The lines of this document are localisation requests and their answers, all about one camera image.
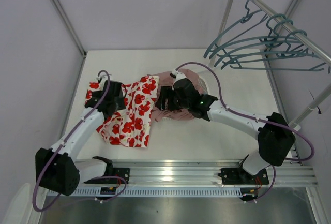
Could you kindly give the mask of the red poppy print skirt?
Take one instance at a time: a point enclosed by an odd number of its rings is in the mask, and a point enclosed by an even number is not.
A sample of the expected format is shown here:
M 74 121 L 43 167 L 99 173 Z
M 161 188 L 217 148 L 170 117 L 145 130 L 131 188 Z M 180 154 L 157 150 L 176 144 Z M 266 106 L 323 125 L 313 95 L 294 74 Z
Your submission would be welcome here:
M 125 109 L 115 112 L 96 129 L 105 143 L 146 148 L 157 99 L 159 76 L 143 76 L 122 86 Z

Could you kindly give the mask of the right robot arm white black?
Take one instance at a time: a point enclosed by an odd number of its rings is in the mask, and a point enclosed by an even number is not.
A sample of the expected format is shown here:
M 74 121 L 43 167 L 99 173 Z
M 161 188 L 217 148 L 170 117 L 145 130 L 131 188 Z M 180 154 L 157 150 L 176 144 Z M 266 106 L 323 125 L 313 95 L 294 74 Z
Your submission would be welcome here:
M 219 177 L 224 184 L 254 184 L 258 177 L 263 177 L 266 167 L 283 164 L 295 141 L 281 114 L 251 117 L 232 110 L 219 98 L 199 93 L 187 78 L 175 81 L 172 86 L 162 86 L 156 107 L 169 111 L 188 110 L 195 118 L 225 124 L 257 140 L 258 149 L 247 155 L 237 168 L 221 170 Z

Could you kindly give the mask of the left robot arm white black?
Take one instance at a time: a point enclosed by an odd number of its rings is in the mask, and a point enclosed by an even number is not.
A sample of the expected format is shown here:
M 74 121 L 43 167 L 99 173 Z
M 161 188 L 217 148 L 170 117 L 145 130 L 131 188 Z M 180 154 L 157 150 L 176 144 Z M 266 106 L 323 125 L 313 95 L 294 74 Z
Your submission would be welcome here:
M 122 83 L 106 80 L 103 89 L 92 93 L 75 127 L 49 149 L 35 155 L 39 186 L 69 196 L 83 183 L 95 183 L 98 177 L 113 174 L 112 161 L 100 156 L 77 160 L 83 146 L 104 121 L 125 109 Z

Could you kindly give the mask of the teal hanger far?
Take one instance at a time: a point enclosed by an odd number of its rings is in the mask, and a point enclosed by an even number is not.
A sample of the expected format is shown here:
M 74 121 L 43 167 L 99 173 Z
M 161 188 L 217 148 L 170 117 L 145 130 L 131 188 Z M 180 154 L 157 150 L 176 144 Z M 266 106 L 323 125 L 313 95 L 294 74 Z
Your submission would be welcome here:
M 261 18 L 261 20 L 257 24 L 251 26 L 250 28 L 241 32 L 240 34 L 238 34 L 237 36 L 228 40 L 227 42 L 222 43 L 221 41 L 222 41 L 223 36 L 225 34 L 227 34 L 230 30 L 232 30 L 233 28 L 235 28 L 239 25 L 246 24 L 247 22 L 249 22 L 252 19 L 253 16 L 255 16 L 256 14 L 263 11 L 263 10 L 259 9 L 259 10 L 251 12 L 250 8 L 248 7 L 248 3 L 251 2 L 252 0 L 246 0 L 246 2 L 245 2 L 246 14 L 243 17 L 236 20 L 235 22 L 233 22 L 231 25 L 226 26 L 228 18 L 230 16 L 230 10 L 232 8 L 233 1 L 234 0 L 227 1 L 225 12 L 224 12 L 224 15 L 223 15 L 223 18 L 221 21 L 221 26 L 220 26 L 220 29 L 218 32 L 218 36 L 210 43 L 210 45 L 208 46 L 208 48 L 206 49 L 206 51 L 203 55 L 203 58 L 211 59 L 212 57 L 216 56 L 216 54 L 213 54 L 213 52 L 216 51 L 218 48 L 225 48 L 232 40 L 237 39 L 241 35 L 247 33 L 251 29 L 255 28 L 256 26 L 262 24 L 263 22 L 265 22 L 267 20 L 267 14 L 265 13 L 264 16 Z

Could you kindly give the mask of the teal hanger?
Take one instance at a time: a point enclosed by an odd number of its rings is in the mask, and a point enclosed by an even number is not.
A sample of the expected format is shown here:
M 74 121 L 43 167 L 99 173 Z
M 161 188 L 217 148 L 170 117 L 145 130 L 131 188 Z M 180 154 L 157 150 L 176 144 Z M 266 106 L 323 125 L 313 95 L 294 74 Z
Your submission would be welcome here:
M 233 28 L 235 28 L 239 25 L 246 24 L 247 22 L 249 22 L 252 19 L 253 16 L 255 16 L 256 14 L 263 11 L 263 10 L 259 9 L 259 10 L 251 12 L 250 8 L 248 7 L 248 3 L 251 2 L 252 0 L 246 0 L 246 2 L 245 2 L 246 14 L 243 17 L 236 20 L 235 22 L 233 22 L 231 25 L 226 26 L 228 18 L 230 16 L 230 10 L 232 8 L 233 1 L 234 0 L 227 1 L 225 12 L 224 12 L 224 15 L 223 15 L 223 18 L 221 21 L 221 26 L 220 26 L 220 29 L 218 32 L 218 36 L 210 43 L 210 45 L 208 46 L 208 48 L 206 49 L 206 51 L 203 55 L 203 58 L 211 59 L 212 57 L 216 56 L 216 54 L 213 54 L 213 52 L 216 51 L 218 48 L 225 48 L 232 40 L 237 39 L 241 35 L 247 33 L 251 29 L 255 28 L 256 26 L 262 24 L 263 22 L 265 22 L 267 20 L 267 14 L 265 13 L 264 16 L 261 18 L 261 20 L 257 24 L 251 26 L 250 28 L 241 32 L 240 34 L 238 34 L 237 36 L 228 40 L 227 42 L 222 43 L 221 41 L 222 41 L 223 36 L 225 34 L 227 34 L 230 30 L 232 30 Z
M 272 61 L 302 57 L 318 58 L 316 53 L 310 51 L 306 45 L 294 37 L 295 34 L 306 35 L 306 32 L 298 30 L 289 32 L 286 36 L 280 35 L 274 41 L 259 42 L 254 40 L 227 47 L 216 54 L 217 59 L 214 67 L 221 65 L 222 69 L 226 66 L 233 69 L 245 69 L 242 66 L 244 63 L 265 61 L 262 58 L 264 54 Z
M 279 67 L 279 66 L 275 67 L 275 66 L 273 66 L 274 62 L 287 62 L 287 61 L 290 61 L 290 60 L 300 60 L 302 58 L 311 58 L 311 59 L 317 61 L 317 64 L 309 66 L 309 67 L 294 67 L 294 66 L 292 66 L 292 67 Z M 322 62 L 322 60 L 319 57 L 318 58 L 302 57 L 302 58 L 281 59 L 281 60 L 274 60 L 274 61 L 269 59 L 269 62 L 271 64 L 271 67 L 272 67 L 273 71 L 320 72 L 320 71 L 323 71 L 323 70 L 327 69 L 328 73 L 330 73 L 330 66 L 327 66 L 327 64 L 325 62 Z M 242 70 L 259 70 L 258 67 L 249 66 L 250 64 L 253 64 L 253 63 L 244 63 L 244 64 L 242 64 L 242 66 L 245 67 L 245 69 L 242 69 Z
M 215 38 L 214 41 L 211 42 L 211 44 L 206 49 L 206 51 L 205 51 L 205 53 L 203 55 L 203 58 L 209 58 L 209 59 L 211 59 L 220 50 L 223 50 L 223 49 L 225 49 L 227 47 L 234 46 L 236 44 L 245 43 L 245 42 L 254 41 L 254 40 L 258 40 L 259 42 L 267 42 L 267 41 L 274 41 L 274 40 L 278 39 L 278 37 L 280 36 L 280 34 L 275 34 L 274 33 L 275 26 L 274 27 L 271 27 L 270 24 L 269 24 L 271 21 L 276 21 L 276 18 L 277 17 L 281 17 L 281 18 L 283 18 L 286 21 L 288 20 L 288 18 L 286 17 L 286 15 L 284 15 L 282 13 L 274 14 L 271 17 L 268 17 L 267 14 L 265 14 L 259 22 L 257 22 L 253 26 L 249 27 L 245 31 L 239 33 L 234 38 L 231 38 L 230 40 L 228 40 L 228 41 L 226 41 L 224 43 L 217 44 L 221 40 L 221 38 L 229 30 L 231 30 L 232 28 L 234 28 L 235 26 L 237 26 L 239 24 L 244 24 L 248 20 L 248 17 L 242 17 L 238 21 L 234 22 L 230 27 L 228 27 L 227 29 L 225 29 L 221 34 L 219 34 Z M 269 33 L 267 35 L 264 35 L 264 36 L 254 36 L 254 37 L 248 37 L 248 38 L 240 39 L 241 36 L 243 36 L 244 34 L 248 33 L 249 31 L 253 30 L 257 26 L 263 24 L 264 22 L 266 22 L 265 26 L 269 29 Z

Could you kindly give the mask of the teal hanger nearest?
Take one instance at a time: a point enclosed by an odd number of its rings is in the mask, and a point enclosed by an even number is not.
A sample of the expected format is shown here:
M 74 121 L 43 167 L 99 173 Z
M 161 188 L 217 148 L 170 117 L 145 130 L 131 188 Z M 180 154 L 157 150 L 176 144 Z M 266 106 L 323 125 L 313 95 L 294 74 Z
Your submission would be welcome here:
M 290 60 L 300 60 L 302 58 L 311 58 L 311 59 L 317 61 L 317 64 L 309 66 L 309 67 L 294 67 L 294 66 L 292 66 L 292 67 L 279 67 L 279 66 L 275 67 L 275 66 L 273 66 L 274 62 L 287 62 L 287 61 L 290 61 Z M 327 66 L 327 64 L 325 62 L 322 62 L 322 60 L 319 57 L 318 58 L 302 57 L 302 58 L 281 59 L 281 60 L 274 60 L 274 61 L 269 59 L 269 62 L 271 64 L 271 67 L 272 67 L 273 71 L 320 72 L 320 71 L 323 71 L 323 70 L 327 69 L 328 73 L 330 73 L 330 66 Z M 253 64 L 253 63 L 244 63 L 244 64 L 242 64 L 242 66 L 245 67 L 245 69 L 242 69 L 242 70 L 259 70 L 258 67 L 249 66 L 250 64 Z

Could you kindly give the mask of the pink crumpled garment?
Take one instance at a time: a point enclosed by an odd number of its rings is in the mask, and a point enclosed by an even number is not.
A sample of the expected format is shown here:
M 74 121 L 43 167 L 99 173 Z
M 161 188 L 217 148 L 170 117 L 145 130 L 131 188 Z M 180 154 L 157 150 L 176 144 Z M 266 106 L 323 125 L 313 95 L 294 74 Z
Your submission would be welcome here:
M 160 122 L 165 119 L 175 121 L 190 121 L 195 118 L 187 108 L 183 108 L 183 99 L 179 98 L 176 91 L 173 91 L 174 78 L 171 71 L 165 71 L 155 76 L 159 77 L 157 98 L 151 111 L 151 121 Z

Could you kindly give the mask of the white laundry basket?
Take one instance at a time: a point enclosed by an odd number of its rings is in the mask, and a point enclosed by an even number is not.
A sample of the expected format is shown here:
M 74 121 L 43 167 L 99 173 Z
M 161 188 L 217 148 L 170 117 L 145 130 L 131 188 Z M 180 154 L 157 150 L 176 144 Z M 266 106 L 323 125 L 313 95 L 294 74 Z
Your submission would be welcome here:
M 209 87 L 202 77 L 198 78 L 198 85 L 202 89 L 203 94 L 208 94 Z M 172 121 L 173 119 L 169 118 L 169 117 L 164 117 L 162 120 L 163 121 Z

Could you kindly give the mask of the metal clothes rack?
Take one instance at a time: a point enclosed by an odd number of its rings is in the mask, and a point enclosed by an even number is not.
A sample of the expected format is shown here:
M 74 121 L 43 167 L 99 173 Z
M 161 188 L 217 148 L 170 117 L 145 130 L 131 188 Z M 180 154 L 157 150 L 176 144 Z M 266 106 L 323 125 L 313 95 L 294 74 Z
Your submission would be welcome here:
M 226 26 L 231 25 L 233 22 L 243 17 L 246 14 L 245 9 L 246 0 L 234 0 L 232 8 L 230 10 L 230 16 L 228 18 Z M 248 3 L 248 7 L 251 12 L 256 10 L 263 10 L 256 14 L 252 19 L 244 25 L 239 25 L 222 38 L 222 43 L 230 40 L 239 33 L 245 31 L 249 27 L 253 26 L 261 20 L 266 13 L 268 17 L 274 14 L 278 14 L 269 5 L 262 0 L 252 0 Z M 330 66 L 330 52 L 323 50 L 319 45 L 313 42 L 308 34 L 307 29 L 297 28 L 294 25 L 291 15 L 292 8 L 288 8 L 285 13 L 288 20 L 284 20 L 281 17 L 277 17 L 276 21 L 271 21 L 269 24 L 271 27 L 275 26 L 275 31 L 280 35 L 286 35 L 289 32 L 302 29 L 307 32 L 307 37 L 297 34 L 295 35 L 300 41 L 302 41 L 308 48 L 315 52 L 318 57 L 325 62 L 327 66 Z M 240 39 L 264 36 L 269 33 L 269 29 L 265 26 L 266 22 L 257 26 L 253 30 L 244 34 Z M 209 60 L 210 66 L 214 67 L 216 57 L 212 57 Z M 251 67 L 258 67 L 258 63 L 262 63 L 262 69 L 264 70 L 264 63 L 257 62 L 250 64 Z M 311 58 L 302 58 L 300 60 L 290 60 L 287 62 L 274 62 L 275 67 L 309 67 L 317 64 L 317 61 Z M 330 125 L 330 73 L 325 69 L 320 72 L 298 72 L 298 71 L 274 71 L 274 76 L 281 94 L 281 90 L 284 88 L 285 83 L 289 82 L 288 95 L 281 96 L 284 109 L 287 113 L 290 126 L 301 133 L 311 134 L 314 132 L 324 132 Z

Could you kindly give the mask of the aluminium mounting rail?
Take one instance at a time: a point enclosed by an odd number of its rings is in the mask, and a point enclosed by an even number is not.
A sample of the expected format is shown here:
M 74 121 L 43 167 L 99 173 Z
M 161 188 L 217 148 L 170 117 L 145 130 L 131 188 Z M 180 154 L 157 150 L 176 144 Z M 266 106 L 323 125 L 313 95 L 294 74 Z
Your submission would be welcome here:
M 253 186 L 256 183 L 277 187 L 316 187 L 312 167 L 297 162 L 285 162 L 280 167 L 268 166 L 257 175 L 242 168 L 241 161 L 115 161 L 93 159 L 65 162 L 55 160 L 47 168 L 46 176 L 56 178 L 79 177 L 86 184 L 154 185 L 165 187 L 207 186 L 211 184 Z

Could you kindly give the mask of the right aluminium frame post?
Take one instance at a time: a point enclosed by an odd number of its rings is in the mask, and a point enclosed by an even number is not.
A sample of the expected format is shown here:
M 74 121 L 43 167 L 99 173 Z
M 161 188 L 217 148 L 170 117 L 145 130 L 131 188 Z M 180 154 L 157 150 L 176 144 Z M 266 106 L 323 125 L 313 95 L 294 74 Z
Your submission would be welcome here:
M 274 99 L 275 99 L 275 102 L 276 102 L 277 109 L 278 109 L 279 113 L 284 117 L 284 119 L 286 121 L 288 121 L 288 117 L 287 117 L 287 114 L 286 114 L 285 109 L 284 109 L 284 105 L 283 105 L 283 102 L 282 102 L 282 99 L 281 99 L 279 88 L 277 86 L 276 79 L 275 79 L 275 76 L 274 76 L 274 71 L 272 70 L 272 67 L 271 67 L 271 64 L 268 60 L 267 55 L 264 54 L 262 56 L 262 58 L 265 59 L 265 61 L 263 63 L 264 63 L 264 67 L 266 69 L 266 73 L 267 73 L 267 76 L 268 76 L 268 79 L 269 79 L 269 82 L 270 82 L 270 85 L 271 85 L 271 89 L 272 89 L 272 92 L 273 92 L 273 96 L 274 96 Z

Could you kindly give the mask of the aluminium frame post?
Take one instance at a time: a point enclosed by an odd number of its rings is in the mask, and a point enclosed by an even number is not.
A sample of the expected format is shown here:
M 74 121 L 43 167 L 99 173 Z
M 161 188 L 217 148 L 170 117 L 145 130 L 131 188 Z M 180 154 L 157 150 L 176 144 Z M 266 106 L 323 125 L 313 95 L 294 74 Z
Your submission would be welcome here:
M 264 67 L 266 69 L 266 73 L 267 73 L 267 76 L 268 76 L 268 79 L 269 79 L 269 82 L 270 82 L 270 85 L 271 85 L 271 89 L 272 89 L 272 92 L 273 92 L 273 96 L 274 96 L 274 99 L 275 99 L 275 102 L 276 102 L 277 109 L 278 109 L 279 113 L 284 117 L 284 119 L 286 121 L 288 121 L 288 117 L 287 117 L 287 114 L 286 114 L 285 109 L 284 109 L 284 105 L 283 105 L 283 102 L 282 102 L 282 99 L 281 99 L 279 88 L 277 86 L 276 79 L 275 79 L 275 76 L 274 76 L 274 71 L 272 70 L 272 67 L 271 67 L 271 64 L 268 60 L 267 55 L 264 54 L 262 56 L 262 58 L 265 59 L 265 61 L 263 63 L 264 63 Z
M 72 41 L 73 41 L 75 47 L 77 48 L 77 50 L 79 51 L 80 55 L 83 58 L 86 58 L 87 52 L 84 49 L 84 47 L 80 41 L 80 38 L 78 37 L 77 32 L 74 29 L 71 21 L 69 20 L 68 15 L 67 15 L 61 1 L 60 0 L 50 0 L 50 2 L 53 5 L 55 11 L 57 12 L 60 20 L 62 21 L 66 31 L 68 32 L 70 38 L 72 39 Z

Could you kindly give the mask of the left aluminium frame post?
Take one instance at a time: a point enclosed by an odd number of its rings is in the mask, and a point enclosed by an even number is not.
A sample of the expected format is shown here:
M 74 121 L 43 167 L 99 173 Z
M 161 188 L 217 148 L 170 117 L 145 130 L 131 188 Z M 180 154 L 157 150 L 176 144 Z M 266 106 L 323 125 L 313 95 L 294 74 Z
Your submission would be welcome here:
M 80 41 L 80 38 L 78 37 L 77 32 L 74 29 L 71 21 L 69 20 L 68 15 L 67 15 L 61 1 L 60 0 L 50 0 L 50 2 L 53 5 L 55 11 L 57 12 L 60 20 L 62 21 L 66 31 L 68 32 L 70 38 L 72 39 L 72 41 L 73 41 L 75 47 L 77 48 L 77 50 L 79 51 L 80 55 L 83 58 L 86 58 L 87 52 L 84 49 L 84 47 Z

